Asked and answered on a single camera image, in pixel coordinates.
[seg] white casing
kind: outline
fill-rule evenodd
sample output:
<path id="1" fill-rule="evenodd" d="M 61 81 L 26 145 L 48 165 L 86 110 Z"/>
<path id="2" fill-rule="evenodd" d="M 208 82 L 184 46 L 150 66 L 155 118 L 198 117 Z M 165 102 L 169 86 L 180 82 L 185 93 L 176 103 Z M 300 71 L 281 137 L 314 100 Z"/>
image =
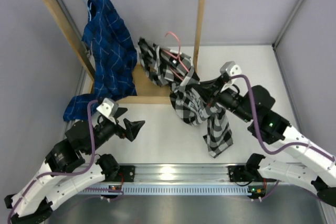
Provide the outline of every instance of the white casing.
<path id="1" fill-rule="evenodd" d="M 55 187 L 65 176 L 54 176 L 46 175 L 41 177 L 40 179 L 36 179 L 36 177 L 42 173 L 51 172 L 50 166 L 43 162 L 40 170 L 35 174 L 35 176 L 29 181 L 29 183 L 16 195 L 12 197 L 12 206 L 16 204 L 16 202 L 22 197 L 23 192 L 26 190 L 28 185 L 33 181 L 36 182 L 27 192 L 27 194 L 22 197 L 21 202 L 16 207 L 15 212 L 19 215 L 19 217 L 23 217 L 26 215 L 33 214 L 41 201 L 46 197 L 46 195 L 50 192 L 50 190 Z"/>
<path id="2" fill-rule="evenodd" d="M 74 176 L 66 181 L 61 181 L 47 195 L 48 202 L 52 202 L 52 210 L 56 210 L 66 200 L 76 195 L 85 188 L 105 180 L 105 175 L 101 173 L 99 165 L 93 164 L 84 174 Z"/>
<path id="3" fill-rule="evenodd" d="M 286 164 L 268 157 L 261 160 L 259 166 L 258 172 L 263 178 L 277 179 L 317 193 L 311 182 L 316 180 L 318 175 L 307 167 Z"/>
<path id="4" fill-rule="evenodd" d="M 271 146 L 275 148 L 280 148 L 288 143 L 301 142 L 306 143 L 310 146 L 314 146 L 332 157 L 330 153 L 303 136 L 294 126 L 288 126 L 285 129 L 283 136 L 285 137 L 284 140 L 278 140 L 275 143 L 271 144 Z M 329 159 L 312 150 L 311 148 L 307 148 L 301 145 L 292 145 L 288 148 L 285 148 L 284 152 L 288 153 L 289 155 L 306 165 L 308 168 L 310 168 L 328 186 L 336 187 L 336 166 Z"/>
<path id="5" fill-rule="evenodd" d="M 234 61 L 232 61 L 232 63 L 234 65 L 232 65 L 229 69 L 226 69 L 226 73 L 230 76 L 230 77 L 233 77 L 233 76 L 237 76 L 239 74 L 242 73 L 242 69 L 240 68 L 239 65 L 235 64 Z M 229 80 L 227 83 L 224 84 L 224 86 L 222 87 L 221 89 L 221 92 L 223 92 L 224 90 L 226 90 L 227 88 L 231 87 L 235 82 L 236 82 L 237 79 L 232 79 L 232 80 Z"/>
<path id="6" fill-rule="evenodd" d="M 102 104 L 97 107 L 97 111 L 114 124 L 116 121 L 113 116 L 117 109 L 118 104 L 109 98 L 104 98 Z"/>

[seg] pink hanger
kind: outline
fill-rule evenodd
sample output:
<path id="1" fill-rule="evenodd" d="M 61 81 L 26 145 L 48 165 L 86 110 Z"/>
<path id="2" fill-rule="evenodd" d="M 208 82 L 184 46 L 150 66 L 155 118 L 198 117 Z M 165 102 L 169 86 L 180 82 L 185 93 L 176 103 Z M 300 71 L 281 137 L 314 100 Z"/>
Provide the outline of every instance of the pink hanger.
<path id="1" fill-rule="evenodd" d="M 181 41 L 180 39 L 178 38 L 178 36 L 173 33 L 172 31 L 168 31 L 165 35 L 165 37 L 170 34 L 172 36 L 175 37 L 175 39 L 177 40 L 178 44 L 179 44 L 179 52 L 177 53 L 177 56 L 174 56 L 172 53 L 170 53 L 169 51 L 167 50 L 164 50 L 162 49 L 166 54 L 168 54 L 169 56 L 173 57 L 174 59 L 178 60 L 179 63 L 184 67 L 184 69 L 187 71 L 187 73 L 189 73 L 189 69 L 185 66 L 185 64 L 182 62 L 181 60 L 181 57 L 180 57 L 180 54 L 181 54 Z M 179 76 L 175 71 L 172 70 L 172 68 L 170 68 L 170 70 L 180 79 L 183 81 L 183 78 L 181 76 Z"/>

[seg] blue plaid shirt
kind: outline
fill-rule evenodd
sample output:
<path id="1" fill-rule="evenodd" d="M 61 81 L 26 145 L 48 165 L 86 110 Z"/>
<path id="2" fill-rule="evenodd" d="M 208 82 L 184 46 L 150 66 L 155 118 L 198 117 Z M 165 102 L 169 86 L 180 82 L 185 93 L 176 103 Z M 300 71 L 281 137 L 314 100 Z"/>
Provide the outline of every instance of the blue plaid shirt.
<path id="1" fill-rule="evenodd" d="M 97 98 L 120 100 L 136 95 L 132 70 L 136 62 L 136 50 L 124 21 L 110 0 L 89 0 L 92 20 L 88 21 L 82 37 L 96 63 L 94 94 L 73 97 L 63 119 L 87 120 L 87 105 Z"/>

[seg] blue hanger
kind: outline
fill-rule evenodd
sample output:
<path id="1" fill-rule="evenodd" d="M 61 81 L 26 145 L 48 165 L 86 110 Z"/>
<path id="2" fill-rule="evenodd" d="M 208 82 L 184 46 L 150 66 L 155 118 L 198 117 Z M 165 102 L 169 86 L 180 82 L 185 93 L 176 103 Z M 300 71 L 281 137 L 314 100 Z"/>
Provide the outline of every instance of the blue hanger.
<path id="1" fill-rule="evenodd" d="M 88 6 L 87 2 L 85 0 L 83 0 L 85 6 L 87 7 L 88 9 L 88 13 L 89 13 L 89 21 L 91 21 L 92 17 L 91 17 L 91 5 L 92 5 L 92 2 L 90 3 L 90 7 Z"/>

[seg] white floor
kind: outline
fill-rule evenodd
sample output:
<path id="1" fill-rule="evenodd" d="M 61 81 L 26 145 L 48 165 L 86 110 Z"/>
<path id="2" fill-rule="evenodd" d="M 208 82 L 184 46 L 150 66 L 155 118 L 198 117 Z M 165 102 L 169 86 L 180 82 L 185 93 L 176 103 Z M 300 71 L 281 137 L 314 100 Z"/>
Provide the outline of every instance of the white floor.
<path id="1" fill-rule="evenodd" d="M 193 47 L 184 47 L 182 51 L 192 55 Z M 201 80 L 218 77 L 220 67 L 231 60 L 241 66 L 253 86 L 260 84 L 268 89 L 271 96 L 276 99 L 273 110 L 296 126 L 272 47 L 201 47 L 198 58 L 198 74 Z M 245 94 L 247 89 L 244 81 L 238 80 L 237 84 L 241 94 Z M 257 140 L 246 129 L 249 124 L 229 112 L 234 144 L 219 157 L 212 158 L 208 155 L 207 146 L 202 138 L 206 134 L 206 123 L 196 127 L 189 126 L 177 117 L 170 105 L 122 104 L 122 106 L 129 109 L 125 114 L 127 119 L 145 120 L 146 123 L 133 143 L 114 136 L 97 150 L 99 154 L 111 153 L 118 163 L 244 163 L 252 153 L 264 154 Z M 283 153 L 273 158 L 283 162 L 295 162 L 293 158 Z"/>

